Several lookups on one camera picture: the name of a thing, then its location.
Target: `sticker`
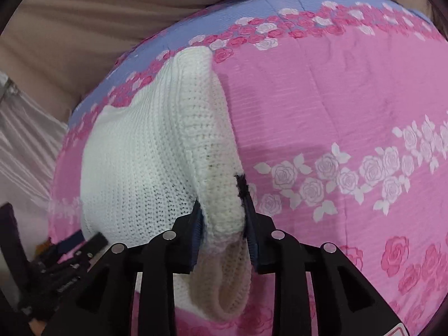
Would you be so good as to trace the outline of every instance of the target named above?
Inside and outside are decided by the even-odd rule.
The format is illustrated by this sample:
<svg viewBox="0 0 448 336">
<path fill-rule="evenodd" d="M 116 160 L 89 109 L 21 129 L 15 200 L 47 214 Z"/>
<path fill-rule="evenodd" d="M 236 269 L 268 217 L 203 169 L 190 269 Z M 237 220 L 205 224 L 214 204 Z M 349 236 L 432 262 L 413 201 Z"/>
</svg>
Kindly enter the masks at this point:
<svg viewBox="0 0 448 336">
<path fill-rule="evenodd" d="M 384 336 L 409 336 L 409 334 L 406 331 L 405 326 L 402 323 L 398 323 L 392 330 L 390 330 Z"/>
</svg>

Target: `white curtain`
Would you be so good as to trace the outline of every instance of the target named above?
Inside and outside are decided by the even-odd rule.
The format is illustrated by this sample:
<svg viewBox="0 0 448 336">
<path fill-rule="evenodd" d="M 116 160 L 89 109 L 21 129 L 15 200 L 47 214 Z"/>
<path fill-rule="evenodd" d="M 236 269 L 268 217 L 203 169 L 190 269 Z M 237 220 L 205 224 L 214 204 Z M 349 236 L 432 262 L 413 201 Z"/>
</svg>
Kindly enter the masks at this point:
<svg viewBox="0 0 448 336">
<path fill-rule="evenodd" d="M 28 258 L 47 238 L 49 190 L 66 130 L 0 73 L 0 205 L 13 205 Z M 0 285 L 13 301 L 10 284 L 0 255 Z"/>
</svg>

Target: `knitted fabric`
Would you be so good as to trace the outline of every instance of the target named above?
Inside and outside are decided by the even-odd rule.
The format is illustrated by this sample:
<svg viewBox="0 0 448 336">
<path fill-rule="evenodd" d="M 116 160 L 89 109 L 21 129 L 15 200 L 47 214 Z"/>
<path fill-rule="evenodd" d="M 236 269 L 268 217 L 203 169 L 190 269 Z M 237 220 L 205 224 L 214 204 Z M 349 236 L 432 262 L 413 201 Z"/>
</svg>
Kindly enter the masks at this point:
<svg viewBox="0 0 448 336">
<path fill-rule="evenodd" d="M 176 306 L 213 320 L 238 316 L 250 262 L 242 237 L 242 173 L 211 51 L 185 49 L 165 62 L 129 107 L 107 106 L 82 158 L 82 229 L 109 243 L 147 243 L 199 199 L 204 238 L 189 276 L 175 276 Z"/>
</svg>

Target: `white sweater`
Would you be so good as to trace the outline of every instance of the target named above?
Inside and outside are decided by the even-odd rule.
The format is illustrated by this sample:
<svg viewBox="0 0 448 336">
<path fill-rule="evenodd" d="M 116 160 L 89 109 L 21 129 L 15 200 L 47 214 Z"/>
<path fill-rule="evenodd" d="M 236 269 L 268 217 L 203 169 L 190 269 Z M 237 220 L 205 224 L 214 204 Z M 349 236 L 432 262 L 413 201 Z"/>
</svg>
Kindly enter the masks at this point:
<svg viewBox="0 0 448 336">
<path fill-rule="evenodd" d="M 82 158 L 82 229 L 141 245 L 198 198 L 205 235 L 192 274 L 175 276 L 175 302 L 224 321 L 246 305 L 251 271 L 234 177 L 242 167 L 211 58 L 205 47 L 185 49 L 129 107 L 103 109 Z"/>
</svg>

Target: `brown fabric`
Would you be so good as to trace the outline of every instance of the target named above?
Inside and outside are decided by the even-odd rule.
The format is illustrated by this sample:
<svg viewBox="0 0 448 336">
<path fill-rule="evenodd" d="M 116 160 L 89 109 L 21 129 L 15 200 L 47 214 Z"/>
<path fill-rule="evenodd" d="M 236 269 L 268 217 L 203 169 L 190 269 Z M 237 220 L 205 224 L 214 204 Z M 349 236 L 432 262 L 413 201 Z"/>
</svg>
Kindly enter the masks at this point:
<svg viewBox="0 0 448 336">
<path fill-rule="evenodd" d="M 0 37 L 0 70 L 66 121 L 116 58 L 220 0 L 24 0 Z M 428 0 L 395 0 L 432 18 Z"/>
</svg>

